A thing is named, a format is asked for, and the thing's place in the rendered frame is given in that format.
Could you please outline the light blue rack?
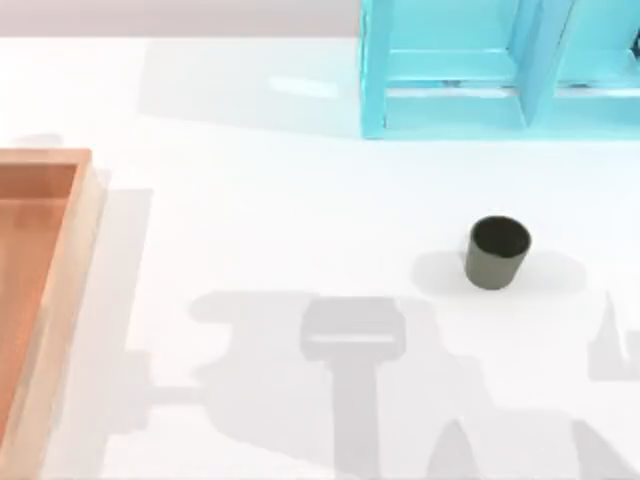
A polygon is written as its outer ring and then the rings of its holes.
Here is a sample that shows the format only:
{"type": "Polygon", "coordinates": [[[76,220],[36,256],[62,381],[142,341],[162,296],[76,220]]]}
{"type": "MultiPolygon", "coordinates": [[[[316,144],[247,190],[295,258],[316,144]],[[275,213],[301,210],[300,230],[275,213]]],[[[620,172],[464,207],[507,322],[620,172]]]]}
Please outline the light blue rack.
{"type": "Polygon", "coordinates": [[[369,139],[640,140],[640,0],[360,0],[369,139]]]}

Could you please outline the dark grey cup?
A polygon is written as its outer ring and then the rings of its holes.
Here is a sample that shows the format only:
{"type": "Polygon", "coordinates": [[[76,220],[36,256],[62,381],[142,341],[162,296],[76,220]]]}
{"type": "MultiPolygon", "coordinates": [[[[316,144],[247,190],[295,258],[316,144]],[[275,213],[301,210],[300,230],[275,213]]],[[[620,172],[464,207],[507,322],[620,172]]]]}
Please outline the dark grey cup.
{"type": "Polygon", "coordinates": [[[531,244],[529,230],[512,217],[491,215],[479,219],[469,234],[464,260],[466,278],[481,289],[506,288],[515,279],[531,244]]]}

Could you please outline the shallow salmon-coloured box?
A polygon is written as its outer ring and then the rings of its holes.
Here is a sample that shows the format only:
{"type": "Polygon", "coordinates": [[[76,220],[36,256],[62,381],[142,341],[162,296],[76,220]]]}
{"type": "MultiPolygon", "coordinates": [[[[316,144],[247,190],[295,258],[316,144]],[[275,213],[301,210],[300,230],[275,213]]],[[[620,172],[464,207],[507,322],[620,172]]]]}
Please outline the shallow salmon-coloured box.
{"type": "Polygon", "coordinates": [[[0,480],[38,480],[105,200],[86,148],[0,148],[0,480]]]}

